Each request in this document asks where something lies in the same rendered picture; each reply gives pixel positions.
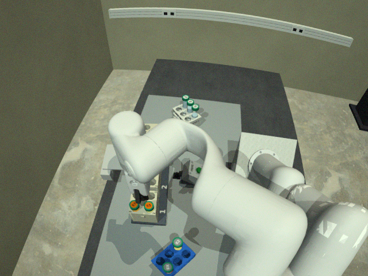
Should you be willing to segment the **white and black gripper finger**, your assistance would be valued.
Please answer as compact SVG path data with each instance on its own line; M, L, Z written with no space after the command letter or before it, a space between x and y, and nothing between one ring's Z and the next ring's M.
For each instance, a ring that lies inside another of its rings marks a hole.
M135 201L136 201L136 204L140 204L141 201L145 201L145 200L148 200L148 196L143 196L140 194L139 190L135 189Z

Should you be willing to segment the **green tube cap with grey x8 dot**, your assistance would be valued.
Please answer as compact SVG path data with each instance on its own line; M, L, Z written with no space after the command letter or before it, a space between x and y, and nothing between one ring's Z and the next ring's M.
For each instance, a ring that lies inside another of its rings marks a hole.
M167 274L171 274L173 272L173 268L173 264L170 262L165 262L162 266L163 271Z

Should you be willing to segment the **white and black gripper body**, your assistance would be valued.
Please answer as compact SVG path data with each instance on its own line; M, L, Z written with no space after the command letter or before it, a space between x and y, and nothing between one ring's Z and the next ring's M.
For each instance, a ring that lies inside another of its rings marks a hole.
M125 178L126 178L126 182L127 182L129 191L132 195L134 195L135 189L139 190L140 194L142 194L143 196L149 195L151 181L147 183L140 183L139 181L128 176L128 173L125 170L124 172L125 172Z

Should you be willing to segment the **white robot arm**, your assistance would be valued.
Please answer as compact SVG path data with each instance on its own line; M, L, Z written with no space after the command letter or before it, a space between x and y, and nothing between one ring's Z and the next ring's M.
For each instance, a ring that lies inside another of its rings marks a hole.
M127 110L111 118L108 131L103 180L125 170L147 183L186 151L204 161L191 207L235 240L225 276L342 276L368 237L365 207L334 202L304 184L303 174L270 149L248 163L262 187L228 169L213 139L187 121L168 118L146 133L141 115Z

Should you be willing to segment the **blue tube rack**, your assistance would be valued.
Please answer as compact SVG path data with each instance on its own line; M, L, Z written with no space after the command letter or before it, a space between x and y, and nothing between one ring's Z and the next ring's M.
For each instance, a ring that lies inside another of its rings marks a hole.
M151 262L164 274L164 276L174 276L194 257L195 253L184 242L180 250L175 250L171 243L161 253L154 257ZM167 274L163 271L162 266L165 262L170 262L174 266L171 274Z

